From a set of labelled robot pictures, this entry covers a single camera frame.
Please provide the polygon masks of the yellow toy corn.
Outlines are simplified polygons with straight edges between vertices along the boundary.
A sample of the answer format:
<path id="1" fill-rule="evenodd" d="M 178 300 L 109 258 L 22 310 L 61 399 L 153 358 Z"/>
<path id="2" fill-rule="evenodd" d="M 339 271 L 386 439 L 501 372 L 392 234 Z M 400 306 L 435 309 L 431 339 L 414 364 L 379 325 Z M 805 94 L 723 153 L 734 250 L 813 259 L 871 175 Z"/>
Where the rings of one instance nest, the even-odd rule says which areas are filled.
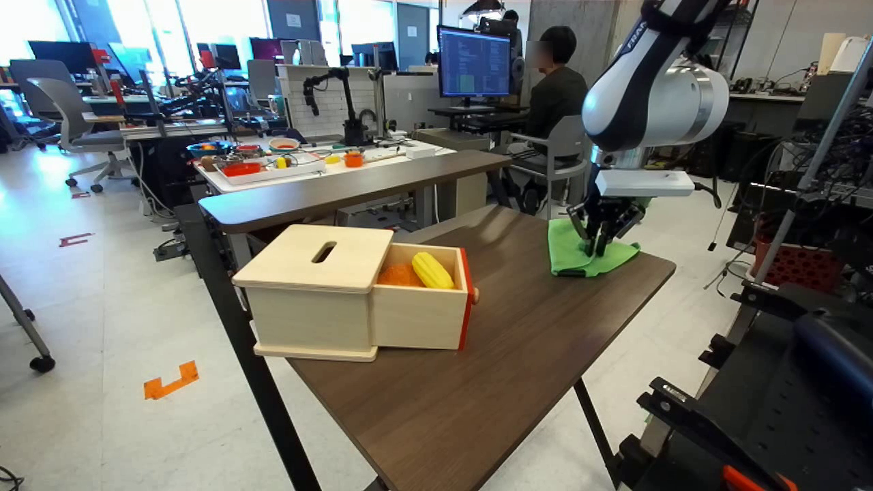
<path id="1" fill-rule="evenodd" d="M 428 252 L 418 252 L 412 258 L 413 271 L 420 282 L 432 289 L 455 289 L 452 275 Z"/>

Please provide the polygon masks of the red crate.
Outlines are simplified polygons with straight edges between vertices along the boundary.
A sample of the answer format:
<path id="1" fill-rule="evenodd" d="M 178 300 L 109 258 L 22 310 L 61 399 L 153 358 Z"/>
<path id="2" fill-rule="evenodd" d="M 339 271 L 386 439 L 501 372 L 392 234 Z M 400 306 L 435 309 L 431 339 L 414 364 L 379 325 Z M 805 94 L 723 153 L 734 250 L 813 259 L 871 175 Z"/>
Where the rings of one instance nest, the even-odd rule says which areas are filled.
<path id="1" fill-rule="evenodd" d="M 846 262 L 828 249 L 783 243 L 764 276 L 764 283 L 776 287 L 795 284 L 821 293 L 833 293 L 841 282 L 845 266 Z"/>

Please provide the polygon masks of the wooden box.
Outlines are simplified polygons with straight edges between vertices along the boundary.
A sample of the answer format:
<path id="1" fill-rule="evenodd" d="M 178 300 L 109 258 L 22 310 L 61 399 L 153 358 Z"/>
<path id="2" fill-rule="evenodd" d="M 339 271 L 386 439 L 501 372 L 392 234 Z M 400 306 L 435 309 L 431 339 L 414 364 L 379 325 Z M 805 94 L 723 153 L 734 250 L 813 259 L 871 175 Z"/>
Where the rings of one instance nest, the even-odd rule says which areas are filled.
<path id="1" fill-rule="evenodd" d="M 252 311 L 254 351 L 270 357 L 373 361 L 369 293 L 387 229 L 294 224 L 232 278 Z"/>

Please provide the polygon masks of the white tray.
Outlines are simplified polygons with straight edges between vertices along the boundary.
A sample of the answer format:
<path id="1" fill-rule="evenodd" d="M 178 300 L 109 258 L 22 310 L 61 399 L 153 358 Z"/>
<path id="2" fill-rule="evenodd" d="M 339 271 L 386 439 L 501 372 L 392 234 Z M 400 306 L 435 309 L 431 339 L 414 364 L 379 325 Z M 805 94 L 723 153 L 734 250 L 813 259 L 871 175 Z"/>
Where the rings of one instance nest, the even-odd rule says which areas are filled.
<path id="1" fill-rule="evenodd" d="M 259 164 L 262 164 L 263 169 L 258 174 L 250 176 L 225 177 L 220 171 L 220 167 L 225 164 L 231 164 L 231 162 L 259 162 Z M 315 155 L 315 153 L 281 153 L 280 155 L 265 156 L 264 158 L 215 160 L 214 168 L 213 174 L 224 178 L 231 185 L 246 185 L 258 183 L 259 181 L 271 181 L 322 173 L 327 170 L 327 165 L 324 159 Z"/>

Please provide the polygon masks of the monitor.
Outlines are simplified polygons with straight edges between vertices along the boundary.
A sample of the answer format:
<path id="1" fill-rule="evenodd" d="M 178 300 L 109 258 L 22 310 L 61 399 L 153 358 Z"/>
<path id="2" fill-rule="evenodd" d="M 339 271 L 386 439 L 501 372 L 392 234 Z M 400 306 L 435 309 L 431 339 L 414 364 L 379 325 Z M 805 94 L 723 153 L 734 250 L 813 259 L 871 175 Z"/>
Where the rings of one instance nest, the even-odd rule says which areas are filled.
<path id="1" fill-rule="evenodd" d="M 439 25 L 439 92 L 443 98 L 502 98 L 511 93 L 509 36 Z"/>

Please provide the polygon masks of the orange ball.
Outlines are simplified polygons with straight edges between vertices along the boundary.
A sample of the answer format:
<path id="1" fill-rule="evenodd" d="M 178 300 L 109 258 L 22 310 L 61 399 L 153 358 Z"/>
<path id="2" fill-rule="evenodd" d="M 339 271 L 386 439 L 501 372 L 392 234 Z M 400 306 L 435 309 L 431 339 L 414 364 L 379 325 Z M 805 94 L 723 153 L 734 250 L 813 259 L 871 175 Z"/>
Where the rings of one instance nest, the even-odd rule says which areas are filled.
<path id="1" fill-rule="evenodd" d="M 388 265 L 377 277 L 377 284 L 404 287 L 425 287 L 410 263 Z"/>

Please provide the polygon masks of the orange clamp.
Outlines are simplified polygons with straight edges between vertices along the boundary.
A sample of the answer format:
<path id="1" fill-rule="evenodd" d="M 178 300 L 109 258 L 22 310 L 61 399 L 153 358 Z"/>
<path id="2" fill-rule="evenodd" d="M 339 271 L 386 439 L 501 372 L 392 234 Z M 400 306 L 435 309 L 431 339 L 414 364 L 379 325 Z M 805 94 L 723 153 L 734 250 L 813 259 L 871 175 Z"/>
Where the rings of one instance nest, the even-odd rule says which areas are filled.
<path id="1" fill-rule="evenodd" d="M 725 491 L 799 491 L 795 482 L 777 475 L 776 486 L 755 481 L 733 466 L 723 466 L 722 483 Z"/>

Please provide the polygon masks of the person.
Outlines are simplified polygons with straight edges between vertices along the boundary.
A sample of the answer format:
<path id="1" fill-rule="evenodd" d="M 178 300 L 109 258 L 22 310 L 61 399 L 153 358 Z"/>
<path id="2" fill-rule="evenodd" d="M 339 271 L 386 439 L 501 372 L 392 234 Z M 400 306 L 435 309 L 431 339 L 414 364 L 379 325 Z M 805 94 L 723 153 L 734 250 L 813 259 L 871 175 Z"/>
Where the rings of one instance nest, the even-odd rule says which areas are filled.
<path id="1" fill-rule="evenodd" d="M 544 77 L 532 88 L 524 134 L 548 139 L 555 125 L 567 116 L 581 121 L 587 82 L 567 66 L 576 52 L 574 31 L 564 25 L 546 29 L 537 41 L 537 69 Z"/>

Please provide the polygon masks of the grey office chair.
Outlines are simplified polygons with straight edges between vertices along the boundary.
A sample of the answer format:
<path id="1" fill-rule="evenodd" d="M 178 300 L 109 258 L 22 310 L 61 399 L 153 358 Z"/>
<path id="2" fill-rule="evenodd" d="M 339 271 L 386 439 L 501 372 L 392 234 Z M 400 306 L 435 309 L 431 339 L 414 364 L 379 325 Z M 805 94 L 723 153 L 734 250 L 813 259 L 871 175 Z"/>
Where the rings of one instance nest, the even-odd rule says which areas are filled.
<path id="1" fill-rule="evenodd" d="M 511 170 L 528 181 L 516 196 L 520 210 L 529 215 L 552 217 L 552 203 L 579 205 L 587 192 L 590 164 L 585 160 L 587 137 L 579 115 L 565 116 L 548 137 L 512 134 L 508 156 Z"/>
<path id="2" fill-rule="evenodd" d="M 84 118 L 89 108 L 73 86 L 53 78 L 28 78 L 27 81 L 47 96 L 61 115 L 60 146 L 63 150 L 69 153 L 105 153 L 107 156 L 103 164 L 96 164 L 69 174 L 68 179 L 65 180 L 68 187 L 78 186 L 75 176 L 94 171 L 98 174 L 93 178 L 90 190 L 95 193 L 103 192 L 101 181 L 105 179 L 127 180 L 132 185 L 140 184 L 137 176 L 123 175 L 123 162 L 117 158 L 117 152 L 127 149 L 121 130 L 94 131 L 93 122 L 85 121 Z"/>

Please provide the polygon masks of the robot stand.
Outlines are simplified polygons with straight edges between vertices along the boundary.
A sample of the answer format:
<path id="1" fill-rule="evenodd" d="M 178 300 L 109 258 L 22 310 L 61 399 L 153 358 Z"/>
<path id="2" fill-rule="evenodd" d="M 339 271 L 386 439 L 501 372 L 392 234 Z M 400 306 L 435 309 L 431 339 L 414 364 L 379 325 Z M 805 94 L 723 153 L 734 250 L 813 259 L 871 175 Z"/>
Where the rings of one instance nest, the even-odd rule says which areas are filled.
<path id="1" fill-rule="evenodd" d="M 723 466 L 799 491 L 873 491 L 873 308 L 805 287 L 745 283 L 745 329 L 714 336 L 698 395 L 663 377 L 637 404 L 642 437 L 615 456 L 620 491 L 725 491 Z"/>

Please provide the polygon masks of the white table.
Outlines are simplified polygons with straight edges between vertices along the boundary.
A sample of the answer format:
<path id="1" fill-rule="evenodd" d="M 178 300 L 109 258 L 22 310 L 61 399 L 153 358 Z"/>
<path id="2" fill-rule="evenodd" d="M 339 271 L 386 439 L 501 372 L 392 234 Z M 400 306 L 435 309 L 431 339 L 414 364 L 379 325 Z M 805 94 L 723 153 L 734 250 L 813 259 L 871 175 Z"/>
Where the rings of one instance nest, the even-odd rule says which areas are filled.
<path id="1" fill-rule="evenodd" d="M 433 147 L 439 148 L 439 147 L 434 146 L 432 144 L 426 144 L 426 143 L 422 143 L 422 142 L 412 142 L 411 145 L 402 146 L 401 148 L 399 148 L 397 150 L 375 149 L 374 151 L 366 151 L 363 153 L 364 159 L 365 159 L 365 164 L 361 168 L 371 168 L 371 167 L 383 166 L 383 165 L 387 165 L 387 164 L 399 164 L 399 162 L 408 161 L 410 159 L 406 158 L 405 150 L 406 150 L 406 148 L 409 148 L 409 147 L 412 147 L 415 145 L 433 146 Z M 439 152 L 437 152 L 436 155 L 445 155 L 446 153 L 455 153 L 455 152 L 457 152 L 457 151 L 451 150 L 451 149 L 446 149 L 446 148 L 439 148 Z M 290 181 L 300 181 L 300 180 L 304 180 L 304 179 L 311 179 L 314 177 L 320 177 L 320 176 L 325 176 L 325 175 L 339 174 L 340 172 L 349 172 L 352 170 L 361 170 L 361 168 L 347 168 L 343 164 L 343 162 L 339 162 L 339 164 L 326 164 L 326 165 L 327 165 L 327 170 L 325 172 L 322 172 L 322 173 L 309 174 L 309 175 L 305 175 L 305 176 L 296 176 L 296 177 L 290 177 L 290 178 L 284 178 L 284 179 L 275 179 L 275 180 L 271 180 L 271 181 L 259 181 L 258 183 L 251 183 L 251 184 L 246 184 L 246 185 L 231 185 L 227 180 L 225 180 L 222 177 L 217 177 L 215 174 L 213 174 L 211 177 L 208 178 L 208 182 L 216 190 L 217 193 L 215 196 L 220 196 L 222 194 L 228 194 L 228 193 L 233 193 L 233 192 L 243 192 L 244 190 L 251 190 L 251 189 L 271 186 L 274 184 L 289 183 Z M 417 192 L 405 192 L 405 193 L 393 195 L 393 196 L 399 196 L 399 195 L 405 195 L 408 193 L 413 194 L 413 196 L 415 198 L 415 206 L 414 206 L 415 221 L 417 221 L 417 223 L 420 224 L 420 226 L 430 226 L 431 224 L 434 223 L 434 220 L 436 219 L 434 212 L 436 211 L 437 205 L 436 205 L 436 199 L 434 199 L 433 187 L 434 187 L 434 185 L 428 186 L 428 187 L 421 189 L 421 190 L 418 190 Z M 393 198 L 393 196 L 388 196 L 387 198 L 380 198 L 380 199 L 376 199 L 376 200 L 371 200 L 371 201 L 365 202 L 364 204 L 353 205 L 353 206 L 367 205 L 371 202 L 377 202 L 378 200 L 381 200 L 381 199 Z M 186 209 L 186 213 L 190 216 L 191 220 L 206 220 L 206 218 L 203 217 L 201 214 L 201 210 L 198 206 L 198 202 L 195 205 L 191 205 L 190 207 L 188 207 Z M 309 217 L 309 218 L 318 218 L 320 216 L 321 215 L 313 215 L 312 217 Z"/>

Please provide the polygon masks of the green cloth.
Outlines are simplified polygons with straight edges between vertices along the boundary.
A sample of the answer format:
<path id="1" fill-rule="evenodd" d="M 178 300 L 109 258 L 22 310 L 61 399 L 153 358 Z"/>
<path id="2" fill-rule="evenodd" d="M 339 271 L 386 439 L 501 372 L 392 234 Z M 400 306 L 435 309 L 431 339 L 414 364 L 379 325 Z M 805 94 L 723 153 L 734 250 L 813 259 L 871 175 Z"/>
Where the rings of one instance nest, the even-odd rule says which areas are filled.
<path id="1" fill-rule="evenodd" d="M 598 277 L 631 261 L 641 251 L 639 243 L 614 241 L 607 245 L 603 255 L 595 256 L 586 254 L 586 245 L 571 220 L 550 220 L 548 249 L 552 276 Z"/>

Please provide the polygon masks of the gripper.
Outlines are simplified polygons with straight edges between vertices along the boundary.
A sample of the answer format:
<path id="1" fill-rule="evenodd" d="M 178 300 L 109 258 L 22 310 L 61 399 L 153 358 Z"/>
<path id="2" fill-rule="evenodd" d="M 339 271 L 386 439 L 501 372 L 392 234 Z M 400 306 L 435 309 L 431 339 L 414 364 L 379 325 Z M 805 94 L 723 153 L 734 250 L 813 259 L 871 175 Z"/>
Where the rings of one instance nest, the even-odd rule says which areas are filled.
<path id="1" fill-rule="evenodd" d="M 645 206 L 637 198 L 626 196 L 593 196 L 585 205 L 567 208 L 567 216 L 582 239 L 583 251 L 590 257 L 596 255 L 598 224 L 601 224 L 599 256 L 603 256 L 609 243 L 615 237 L 623 237 L 645 214 Z"/>

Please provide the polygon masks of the blue bowl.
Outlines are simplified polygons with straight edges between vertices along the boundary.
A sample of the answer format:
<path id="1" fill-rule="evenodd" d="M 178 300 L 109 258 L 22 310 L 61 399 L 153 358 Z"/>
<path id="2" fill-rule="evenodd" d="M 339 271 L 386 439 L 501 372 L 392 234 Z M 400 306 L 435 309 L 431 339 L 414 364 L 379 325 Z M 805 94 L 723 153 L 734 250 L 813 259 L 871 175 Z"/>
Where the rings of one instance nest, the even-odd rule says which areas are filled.
<path id="1" fill-rule="evenodd" d="M 228 153 L 232 153 L 234 149 L 237 148 L 237 144 L 234 142 L 227 142 L 226 140 L 215 140 L 214 142 L 201 142 L 194 143 L 187 146 L 187 152 L 192 156 L 192 158 L 198 160 L 201 158 L 205 158 L 205 156 L 212 156 L 215 158 L 216 156 L 228 155 Z"/>

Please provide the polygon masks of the wooden drawer with red front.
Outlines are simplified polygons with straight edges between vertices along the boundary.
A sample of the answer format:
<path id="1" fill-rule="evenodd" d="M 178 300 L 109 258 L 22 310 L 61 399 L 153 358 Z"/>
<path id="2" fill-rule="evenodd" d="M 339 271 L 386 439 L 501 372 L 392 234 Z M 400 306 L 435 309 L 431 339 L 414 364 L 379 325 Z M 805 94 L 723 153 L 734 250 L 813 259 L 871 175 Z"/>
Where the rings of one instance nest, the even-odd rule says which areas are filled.
<path id="1" fill-rule="evenodd" d="M 369 293 L 374 345 L 390 348 L 463 349 L 474 305 L 471 268 L 464 248 L 393 243 L 381 265 L 410 263 L 418 252 L 433 255 L 452 275 L 455 289 L 375 283 Z"/>

